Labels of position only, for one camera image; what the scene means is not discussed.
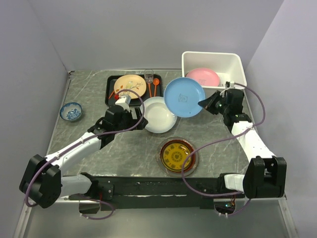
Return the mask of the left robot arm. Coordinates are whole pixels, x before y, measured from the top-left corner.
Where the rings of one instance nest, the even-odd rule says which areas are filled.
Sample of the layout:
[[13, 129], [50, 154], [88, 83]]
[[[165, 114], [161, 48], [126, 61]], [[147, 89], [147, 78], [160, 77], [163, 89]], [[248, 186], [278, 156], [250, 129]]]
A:
[[98, 198], [102, 188], [97, 178], [87, 173], [66, 177], [65, 173], [82, 159], [103, 149], [116, 134], [142, 130], [148, 123], [144, 111], [144, 106], [126, 109], [111, 106], [104, 117], [73, 143], [45, 157], [33, 156], [19, 186], [25, 194], [25, 204], [48, 208], [62, 196], [81, 194], [87, 199]]

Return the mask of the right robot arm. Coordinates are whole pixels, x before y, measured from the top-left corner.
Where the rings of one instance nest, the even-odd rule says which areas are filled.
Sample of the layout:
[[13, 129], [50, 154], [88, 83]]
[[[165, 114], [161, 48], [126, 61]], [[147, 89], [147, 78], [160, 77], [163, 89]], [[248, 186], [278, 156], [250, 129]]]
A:
[[221, 114], [229, 132], [244, 150], [249, 165], [245, 174], [221, 174], [216, 186], [221, 197], [229, 197], [234, 190], [247, 198], [279, 198], [284, 195], [287, 163], [275, 156], [255, 131], [251, 118], [243, 112], [244, 92], [229, 89], [223, 95], [216, 91], [200, 101], [200, 107], [213, 115]]

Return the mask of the pink plate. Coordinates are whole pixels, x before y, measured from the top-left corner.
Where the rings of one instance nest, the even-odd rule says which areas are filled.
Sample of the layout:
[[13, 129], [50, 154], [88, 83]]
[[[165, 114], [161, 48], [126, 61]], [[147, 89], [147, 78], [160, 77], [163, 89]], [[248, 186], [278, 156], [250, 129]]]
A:
[[196, 68], [186, 74], [186, 77], [197, 81], [203, 87], [217, 87], [220, 78], [213, 70], [208, 68]]

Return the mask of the white scalloped plate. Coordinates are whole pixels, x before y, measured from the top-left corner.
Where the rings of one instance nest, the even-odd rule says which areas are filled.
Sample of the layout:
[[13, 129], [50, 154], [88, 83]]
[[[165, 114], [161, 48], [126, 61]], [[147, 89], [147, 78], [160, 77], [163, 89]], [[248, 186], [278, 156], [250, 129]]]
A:
[[152, 133], [165, 133], [172, 129], [177, 121], [174, 115], [166, 106], [163, 97], [151, 97], [144, 101], [145, 111], [140, 106], [141, 113], [148, 121], [145, 129]]

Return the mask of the light blue plate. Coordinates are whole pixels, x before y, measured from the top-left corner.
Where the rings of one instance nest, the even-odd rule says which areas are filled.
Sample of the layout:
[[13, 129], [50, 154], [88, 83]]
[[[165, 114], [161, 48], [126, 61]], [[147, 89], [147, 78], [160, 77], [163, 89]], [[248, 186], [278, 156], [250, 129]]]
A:
[[167, 108], [180, 118], [194, 117], [203, 109], [198, 102], [206, 99], [205, 91], [195, 80], [180, 77], [169, 82], [164, 90]]

